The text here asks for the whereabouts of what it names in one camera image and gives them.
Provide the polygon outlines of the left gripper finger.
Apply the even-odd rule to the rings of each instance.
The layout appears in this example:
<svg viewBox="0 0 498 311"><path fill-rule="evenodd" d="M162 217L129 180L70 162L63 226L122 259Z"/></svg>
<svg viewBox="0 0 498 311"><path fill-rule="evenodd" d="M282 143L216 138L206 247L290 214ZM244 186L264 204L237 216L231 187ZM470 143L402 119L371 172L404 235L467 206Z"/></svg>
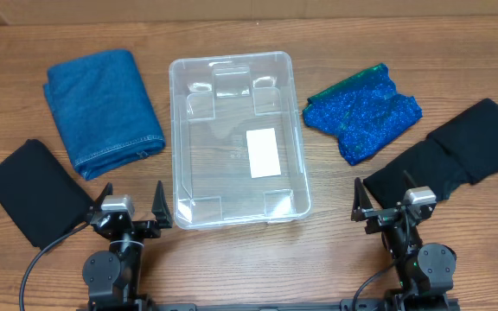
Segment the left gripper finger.
<svg viewBox="0 0 498 311"><path fill-rule="evenodd" d="M159 181L156 186L151 212L155 216L155 221L161 229L170 229L173 227L173 219L166 201L163 183L161 181Z"/></svg>
<svg viewBox="0 0 498 311"><path fill-rule="evenodd" d="M100 195L98 196L98 198L94 201L93 203L93 210L95 212L97 211L101 211L101 207L103 205L103 202L105 200L105 198L109 195L112 195L113 194L113 186L110 182L108 182L104 189L102 190L102 192L100 193Z"/></svg>

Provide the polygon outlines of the small black garment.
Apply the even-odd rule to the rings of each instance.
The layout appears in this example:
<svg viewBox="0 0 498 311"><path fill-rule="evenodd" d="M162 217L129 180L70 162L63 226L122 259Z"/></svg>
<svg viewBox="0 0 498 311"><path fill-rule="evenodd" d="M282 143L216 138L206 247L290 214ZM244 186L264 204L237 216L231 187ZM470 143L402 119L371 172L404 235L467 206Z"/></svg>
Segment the small black garment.
<svg viewBox="0 0 498 311"><path fill-rule="evenodd" d="M0 204L42 250L84 221L93 199L45 144L29 139L0 163Z"/></svg>

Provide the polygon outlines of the blue sequin fabric garment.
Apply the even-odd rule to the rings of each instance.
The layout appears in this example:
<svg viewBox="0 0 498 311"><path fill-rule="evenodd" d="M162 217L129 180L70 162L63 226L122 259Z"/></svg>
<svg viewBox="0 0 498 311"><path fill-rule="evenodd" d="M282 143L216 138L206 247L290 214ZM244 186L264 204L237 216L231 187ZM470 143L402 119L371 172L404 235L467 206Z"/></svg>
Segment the blue sequin fabric garment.
<svg viewBox="0 0 498 311"><path fill-rule="evenodd" d="M354 166L374 156L423 116L417 100L397 91L388 67L369 67L307 99L304 123L334 136Z"/></svg>

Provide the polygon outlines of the long black garment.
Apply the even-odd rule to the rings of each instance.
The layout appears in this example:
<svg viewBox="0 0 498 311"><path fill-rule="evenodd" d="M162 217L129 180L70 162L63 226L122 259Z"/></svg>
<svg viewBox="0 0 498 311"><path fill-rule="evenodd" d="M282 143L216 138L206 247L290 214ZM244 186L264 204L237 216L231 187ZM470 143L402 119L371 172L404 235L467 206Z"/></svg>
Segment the long black garment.
<svg viewBox="0 0 498 311"><path fill-rule="evenodd" d="M497 172L498 104L485 98L430 132L363 184L382 207L391 208L407 190L404 173L443 201L462 184L474 185Z"/></svg>

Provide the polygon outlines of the blue denim jeans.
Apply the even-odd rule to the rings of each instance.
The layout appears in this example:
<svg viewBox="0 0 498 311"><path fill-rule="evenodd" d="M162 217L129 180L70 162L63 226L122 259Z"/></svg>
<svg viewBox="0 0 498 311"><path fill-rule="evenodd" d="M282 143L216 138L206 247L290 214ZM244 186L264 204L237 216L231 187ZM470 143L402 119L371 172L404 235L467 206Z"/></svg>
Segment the blue denim jeans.
<svg viewBox="0 0 498 311"><path fill-rule="evenodd" d="M54 65L43 91L85 180L160 153L166 139L133 54L107 50Z"/></svg>

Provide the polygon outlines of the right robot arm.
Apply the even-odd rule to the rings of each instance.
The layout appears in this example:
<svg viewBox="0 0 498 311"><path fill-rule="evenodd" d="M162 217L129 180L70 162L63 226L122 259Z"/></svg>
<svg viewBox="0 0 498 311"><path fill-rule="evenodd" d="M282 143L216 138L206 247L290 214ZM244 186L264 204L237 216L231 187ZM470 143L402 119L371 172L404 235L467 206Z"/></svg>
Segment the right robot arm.
<svg viewBox="0 0 498 311"><path fill-rule="evenodd" d="M407 190L396 206L377 210L373 208L361 181L354 180L354 203L351 219L364 221L367 234L379 233L390 252L392 262L370 276L355 292L351 301L343 301L347 310L458 310L458 300L450 299L457 255L448 246L425 244L418 233L418 225L429 219L437 204L436 195L429 187L418 187L413 178L404 173ZM397 289L388 289L380 299L365 301L360 298L364 289L396 270Z"/></svg>

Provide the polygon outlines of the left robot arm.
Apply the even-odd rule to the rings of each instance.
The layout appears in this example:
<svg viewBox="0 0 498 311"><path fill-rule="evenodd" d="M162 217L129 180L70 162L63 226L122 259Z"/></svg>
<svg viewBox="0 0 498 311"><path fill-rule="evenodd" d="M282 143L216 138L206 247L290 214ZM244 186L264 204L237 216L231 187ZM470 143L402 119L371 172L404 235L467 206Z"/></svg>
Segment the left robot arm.
<svg viewBox="0 0 498 311"><path fill-rule="evenodd" d="M89 310L156 310L149 295L138 293L144 241L160 238L173 226L163 184L158 182L151 208L153 219L135 220L129 195L114 195L107 184L87 214L88 223L109 241L109 249L93 253L82 276L88 287Z"/></svg>

